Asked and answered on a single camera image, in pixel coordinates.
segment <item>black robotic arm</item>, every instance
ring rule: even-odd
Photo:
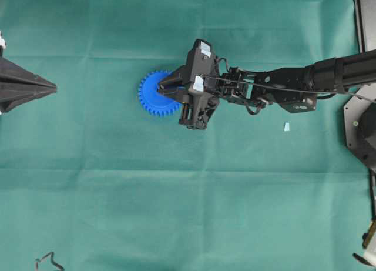
[[[227,73],[220,74],[225,61]],[[252,72],[229,68],[212,45],[197,39],[186,64],[159,83],[158,92],[183,104],[179,124],[190,129],[206,129],[219,99],[244,105],[251,115],[272,103],[290,113],[314,111],[318,99],[349,94],[354,86],[376,81],[376,50],[343,58],[331,58],[304,68],[280,68]]]

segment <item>white label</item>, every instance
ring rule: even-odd
[[[208,51],[206,51],[204,49],[201,50],[201,53],[203,53],[204,55],[207,55],[208,57],[210,57],[212,55],[211,52],[208,52]]]
[[[196,91],[203,92],[204,91],[204,79],[200,76],[196,76],[194,79],[193,89]]]
[[[201,42],[201,49],[210,52],[210,46],[207,43]]]
[[[1,31],[0,31],[0,46],[2,49],[6,48],[5,40],[1,37]]]
[[[286,123],[284,124],[284,131],[285,131],[285,132],[290,131],[290,123],[286,122]]]
[[[204,43],[201,41],[200,47],[201,47],[201,53],[203,53],[204,55],[207,55],[208,57],[212,55],[212,53],[210,52],[210,46],[207,43]]]

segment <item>blue gear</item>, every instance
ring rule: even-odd
[[[180,103],[158,93],[158,83],[170,75],[168,71],[154,71],[146,75],[139,87],[139,101],[151,115],[166,116],[178,110]]]

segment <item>hexagonal base plate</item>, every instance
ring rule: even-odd
[[[362,87],[359,95],[376,99],[376,84]],[[368,168],[376,171],[376,148],[367,143],[358,133],[358,123],[371,102],[353,97],[343,107],[347,148]]]

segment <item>green cloth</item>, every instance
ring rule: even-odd
[[[0,24],[4,56],[58,86],[0,118],[3,270],[50,251],[67,271],[363,269],[348,97],[256,117],[222,102],[205,131],[137,99],[196,38],[254,71],[357,53],[353,0],[0,0]]]

